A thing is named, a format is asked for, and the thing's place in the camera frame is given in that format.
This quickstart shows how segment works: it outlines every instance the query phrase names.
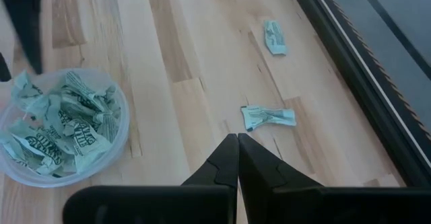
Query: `clear plastic bowl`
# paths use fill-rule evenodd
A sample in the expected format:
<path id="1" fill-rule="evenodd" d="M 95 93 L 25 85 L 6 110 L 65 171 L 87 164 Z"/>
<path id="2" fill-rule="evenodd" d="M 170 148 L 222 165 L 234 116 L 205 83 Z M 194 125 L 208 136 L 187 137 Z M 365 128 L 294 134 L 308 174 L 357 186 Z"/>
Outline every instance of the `clear plastic bowl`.
<path id="1" fill-rule="evenodd" d="M 95 85 L 115 85 L 117 88 L 114 98 L 117 100 L 121 107 L 121 116 L 119 123 L 119 131 L 113 141 L 113 145 L 101 158 L 95 161 L 87 170 L 80 174 L 72 174 L 62 178 L 54 178 L 52 176 L 41 176 L 29 170 L 28 168 L 19 165 L 6 153 L 3 145 L 0 144 L 0 168 L 5 174 L 15 181 L 28 185 L 41 188 L 52 188 L 66 186 L 85 178 L 89 178 L 95 173 L 108 167 L 114 163 L 123 152 L 127 137 L 129 135 L 129 105 L 126 97 L 118 86 L 106 73 L 101 73 L 95 69 L 63 69 L 53 73 L 45 73 L 33 78 L 32 82 L 37 85 L 44 93 L 48 92 L 50 88 L 55 86 L 60 78 L 68 71 L 77 73 L 85 83 L 90 86 L 97 82 Z M 11 102 L 6 105 L 5 109 L 0 114 L 0 129 L 7 130 L 9 125 L 14 122 L 18 117 L 22 117 L 24 113 L 14 106 Z"/>

